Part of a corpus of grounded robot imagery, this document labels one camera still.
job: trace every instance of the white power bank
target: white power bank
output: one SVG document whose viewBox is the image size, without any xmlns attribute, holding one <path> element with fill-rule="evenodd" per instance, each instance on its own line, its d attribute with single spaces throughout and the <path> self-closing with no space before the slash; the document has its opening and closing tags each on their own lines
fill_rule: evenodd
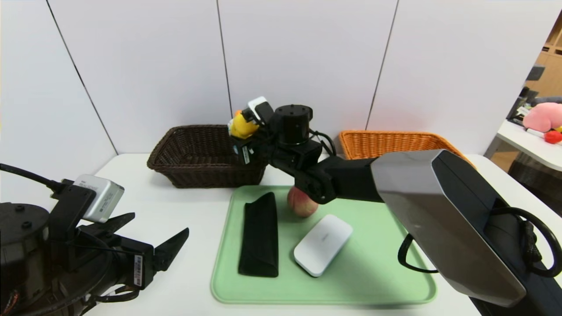
<svg viewBox="0 0 562 316">
<path fill-rule="evenodd" d="M 334 215 L 326 215 L 294 248 L 294 260 L 311 276 L 321 276 L 340 249 L 345 245 L 353 228 Z"/>
</svg>

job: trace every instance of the wooden cabinet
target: wooden cabinet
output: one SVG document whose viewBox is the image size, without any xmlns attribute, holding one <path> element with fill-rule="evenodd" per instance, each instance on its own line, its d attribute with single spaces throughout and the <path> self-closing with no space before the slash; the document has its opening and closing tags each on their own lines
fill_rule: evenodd
<svg viewBox="0 0 562 316">
<path fill-rule="evenodd" d="M 562 96 L 562 12 L 552 27 L 536 63 L 544 65 L 545 72 L 541 80 L 527 81 L 526 86 L 538 91 L 539 97 Z"/>
<path fill-rule="evenodd" d="M 527 81 L 527 87 L 538 91 L 539 97 L 562 96 L 562 55 L 541 52 L 537 64 L 545 66 L 539 81 Z"/>
</svg>

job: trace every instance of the green tray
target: green tray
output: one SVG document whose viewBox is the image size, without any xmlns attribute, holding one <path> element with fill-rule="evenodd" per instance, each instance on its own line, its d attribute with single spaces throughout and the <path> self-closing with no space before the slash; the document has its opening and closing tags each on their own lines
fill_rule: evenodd
<svg viewBox="0 0 562 316">
<path fill-rule="evenodd" d="M 404 305 L 428 303 L 437 288 L 433 278 L 408 270 L 397 253 L 406 231 L 383 203 L 337 199 L 301 219 L 287 206 L 290 187 L 246 186 L 234 191 L 211 279 L 215 298 L 229 304 Z M 238 274 L 244 205 L 275 193 L 279 229 L 279 276 Z M 297 265 L 293 249 L 325 215 L 334 214 L 353 234 L 319 278 Z M 408 263 L 425 268 L 411 247 Z"/>
</svg>

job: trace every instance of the orange wicker basket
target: orange wicker basket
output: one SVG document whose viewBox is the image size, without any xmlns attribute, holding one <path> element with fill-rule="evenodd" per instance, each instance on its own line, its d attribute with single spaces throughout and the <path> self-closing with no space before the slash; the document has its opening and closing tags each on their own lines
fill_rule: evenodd
<svg viewBox="0 0 562 316">
<path fill-rule="evenodd" d="M 339 139 L 348 159 L 375 158 L 393 151 L 447 149 L 470 163 L 450 142 L 433 133 L 344 130 Z"/>
</svg>

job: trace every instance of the red object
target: red object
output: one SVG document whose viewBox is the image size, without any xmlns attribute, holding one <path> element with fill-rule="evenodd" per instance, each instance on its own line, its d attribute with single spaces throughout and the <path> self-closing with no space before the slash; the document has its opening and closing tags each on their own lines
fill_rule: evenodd
<svg viewBox="0 0 562 316">
<path fill-rule="evenodd" d="M 562 133 L 557 132 L 555 130 L 551 130 L 550 132 L 545 133 L 545 142 L 556 144 L 562 142 Z"/>
<path fill-rule="evenodd" d="M 316 212 L 318 203 L 314 202 L 306 193 L 292 187 L 287 194 L 287 202 L 297 216 L 309 217 Z"/>
</svg>

